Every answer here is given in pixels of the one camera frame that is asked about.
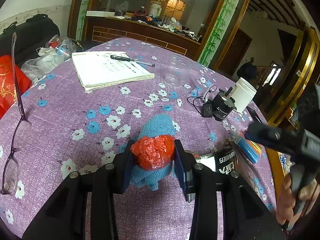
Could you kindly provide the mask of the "right hand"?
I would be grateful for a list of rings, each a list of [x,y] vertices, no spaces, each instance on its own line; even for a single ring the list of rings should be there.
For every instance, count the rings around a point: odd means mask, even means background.
[[[295,224],[295,222],[303,216],[306,216],[313,209],[313,206],[319,196],[319,184],[314,179],[309,185],[303,187],[298,197],[305,201],[303,211],[294,214],[293,208],[296,205],[296,198],[291,190],[291,173],[288,173],[281,186],[280,195],[277,199],[276,219],[280,225],[285,222]]]

